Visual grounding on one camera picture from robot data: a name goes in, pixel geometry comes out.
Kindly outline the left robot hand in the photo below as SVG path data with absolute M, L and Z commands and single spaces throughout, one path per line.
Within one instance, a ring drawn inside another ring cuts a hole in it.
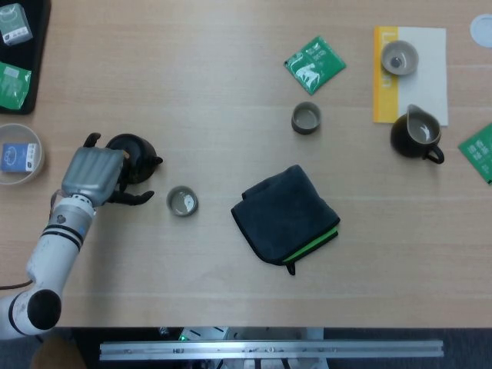
M 153 146 L 133 134 L 115 136 L 108 145 L 96 145 L 101 137 L 92 132 L 75 152 L 61 183 L 69 197 L 77 194 L 88 198 L 97 208 L 106 203 L 138 206 L 155 194 L 129 194 L 126 188 L 148 180 L 162 164 Z

